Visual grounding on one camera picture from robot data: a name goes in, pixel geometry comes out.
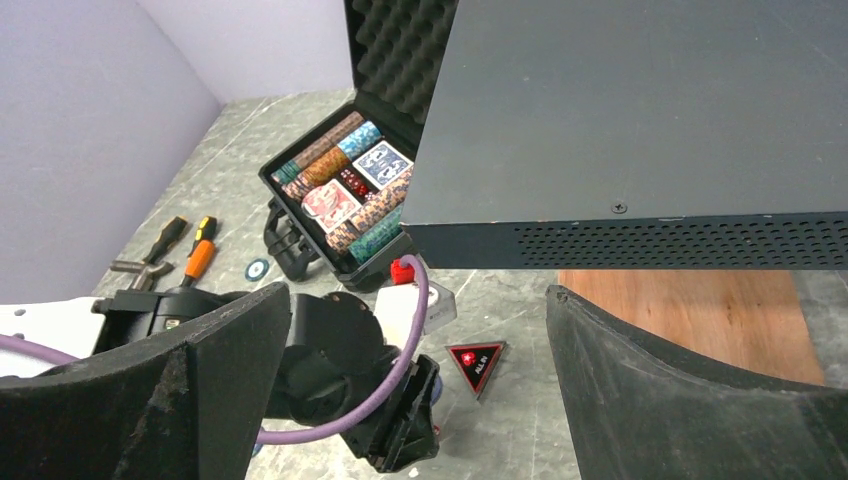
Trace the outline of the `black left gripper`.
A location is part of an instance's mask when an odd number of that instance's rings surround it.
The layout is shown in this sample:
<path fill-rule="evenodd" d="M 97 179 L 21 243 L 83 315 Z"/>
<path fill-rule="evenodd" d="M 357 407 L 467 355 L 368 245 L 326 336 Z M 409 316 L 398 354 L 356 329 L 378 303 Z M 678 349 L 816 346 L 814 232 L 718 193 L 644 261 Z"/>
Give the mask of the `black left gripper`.
<path fill-rule="evenodd" d="M 120 290 L 94 302 L 105 322 L 98 353 L 181 326 L 237 299 L 244 292 L 212 293 L 194 287 L 165 292 Z M 292 314 L 292 339 L 284 350 L 266 417 L 317 427 L 365 402 L 401 354 L 389 345 L 374 313 L 358 297 L 331 292 L 300 294 Z M 437 362 L 421 354 L 399 384 L 365 420 L 342 432 L 357 458 L 379 473 L 396 473 L 439 451 L 430 404 Z"/>

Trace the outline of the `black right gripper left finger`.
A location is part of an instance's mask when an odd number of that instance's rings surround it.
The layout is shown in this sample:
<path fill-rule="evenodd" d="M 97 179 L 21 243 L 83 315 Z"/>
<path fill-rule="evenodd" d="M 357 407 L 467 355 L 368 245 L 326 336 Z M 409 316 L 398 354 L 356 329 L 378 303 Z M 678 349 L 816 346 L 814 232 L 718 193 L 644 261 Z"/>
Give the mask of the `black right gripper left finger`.
<path fill-rule="evenodd" d="M 241 479 L 285 348 L 275 282 L 175 329 L 1 381 L 5 479 Z"/>

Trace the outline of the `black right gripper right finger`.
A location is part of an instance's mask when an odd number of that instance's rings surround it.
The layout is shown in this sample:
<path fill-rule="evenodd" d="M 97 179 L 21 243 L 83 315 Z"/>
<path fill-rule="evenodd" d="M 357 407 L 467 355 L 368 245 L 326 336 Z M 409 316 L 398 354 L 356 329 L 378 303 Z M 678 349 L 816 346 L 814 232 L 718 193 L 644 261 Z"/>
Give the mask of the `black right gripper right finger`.
<path fill-rule="evenodd" d="M 546 325 L 583 478 L 846 477 L 845 390 L 711 359 L 561 285 Z"/>

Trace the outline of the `red black all-in triangle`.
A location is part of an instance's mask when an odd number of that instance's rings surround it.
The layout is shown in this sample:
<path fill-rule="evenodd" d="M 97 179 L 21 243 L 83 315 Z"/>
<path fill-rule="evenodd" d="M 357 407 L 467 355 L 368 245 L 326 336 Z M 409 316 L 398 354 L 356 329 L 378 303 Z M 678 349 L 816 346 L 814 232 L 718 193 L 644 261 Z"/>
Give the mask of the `red black all-in triangle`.
<path fill-rule="evenodd" d="M 488 382 L 508 348 L 503 340 L 445 347 L 476 400 L 481 400 Z"/>

